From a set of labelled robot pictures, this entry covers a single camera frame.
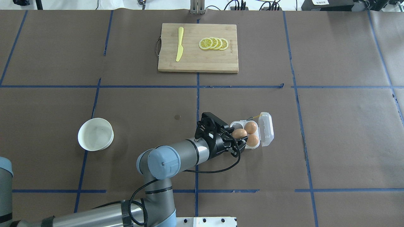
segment white floor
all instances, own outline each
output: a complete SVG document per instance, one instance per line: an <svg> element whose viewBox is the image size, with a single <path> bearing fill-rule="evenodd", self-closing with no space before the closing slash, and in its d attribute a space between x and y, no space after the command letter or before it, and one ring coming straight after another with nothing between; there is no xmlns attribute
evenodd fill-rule
<svg viewBox="0 0 404 227"><path fill-rule="evenodd" d="M36 9L35 0L29 1L31 2L29 6L18 6L13 3L13 0L0 0L0 9ZM42 6L45 10L94 10L97 7L97 1L99 1L98 9L142 9L137 3L137 0L42 0ZM205 0L205 6L215 5L220 9L224 9L229 1L230 0ZM303 2L304 0L297 0L298 10L301 10ZM262 2L257 0L248 0L246 4L249 10L259 10L261 5ZM286 11L296 10L295 0L281 0L279 5ZM146 9L170 10L182 8L189 9L190 0L147 0L146 3ZM398 12L400 10L398 6L388 5L383 11Z"/></svg>

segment robotic arm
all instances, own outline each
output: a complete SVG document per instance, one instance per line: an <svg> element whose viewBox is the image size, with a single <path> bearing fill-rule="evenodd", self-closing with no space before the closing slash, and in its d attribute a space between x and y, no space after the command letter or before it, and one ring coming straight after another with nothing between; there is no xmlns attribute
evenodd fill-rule
<svg viewBox="0 0 404 227"><path fill-rule="evenodd" d="M61 217L50 217L36 223L27 221L12 222L11 212L11 164L10 168L2 168L0 162L0 218L6 216L0 227L175 227L177 225L173 187L171 177L188 170L209 159L228 151L238 158L244 151L248 137L235 139L234 131L224 121L210 112L202 114L197 122L195 136L179 143L159 146L143 152L137 159L137 170L144 177L146 198L112 202L98 208L69 214ZM223 172L200 171L203 173Z"/></svg>

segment egg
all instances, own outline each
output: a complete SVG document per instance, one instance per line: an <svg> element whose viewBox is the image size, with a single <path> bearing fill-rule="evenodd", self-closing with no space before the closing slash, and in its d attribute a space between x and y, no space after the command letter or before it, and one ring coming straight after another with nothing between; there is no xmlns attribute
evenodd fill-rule
<svg viewBox="0 0 404 227"><path fill-rule="evenodd" d="M258 144L258 136L256 135L250 135L247 139L247 145L250 147L255 147Z"/></svg>
<svg viewBox="0 0 404 227"><path fill-rule="evenodd" d="M246 137L247 132L244 129L239 128L239 129L234 130L231 135L236 139L240 139L240 138Z"/></svg>
<svg viewBox="0 0 404 227"><path fill-rule="evenodd" d="M244 125L244 129L247 131L248 134L254 134L257 130L257 124L255 122L249 122Z"/></svg>

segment cutting board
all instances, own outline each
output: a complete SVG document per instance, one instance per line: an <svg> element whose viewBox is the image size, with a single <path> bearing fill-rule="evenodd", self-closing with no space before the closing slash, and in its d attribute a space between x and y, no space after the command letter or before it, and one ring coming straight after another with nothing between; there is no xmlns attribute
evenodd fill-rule
<svg viewBox="0 0 404 227"><path fill-rule="evenodd" d="M184 28L184 52L176 62L178 28ZM199 41L216 37L229 41L226 50L202 50ZM164 23L161 29L161 50L158 71L238 73L237 26L230 24L175 24Z"/></svg>

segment yellow knife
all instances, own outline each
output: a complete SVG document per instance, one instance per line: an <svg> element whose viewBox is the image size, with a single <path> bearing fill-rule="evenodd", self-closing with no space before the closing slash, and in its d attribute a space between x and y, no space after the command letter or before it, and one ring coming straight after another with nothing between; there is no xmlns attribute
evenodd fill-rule
<svg viewBox="0 0 404 227"><path fill-rule="evenodd" d="M182 57L182 52L184 51L184 48L182 47L182 36L184 35L184 28L179 27L178 28L178 50L177 50L177 59L176 62L179 62L179 60Z"/></svg>

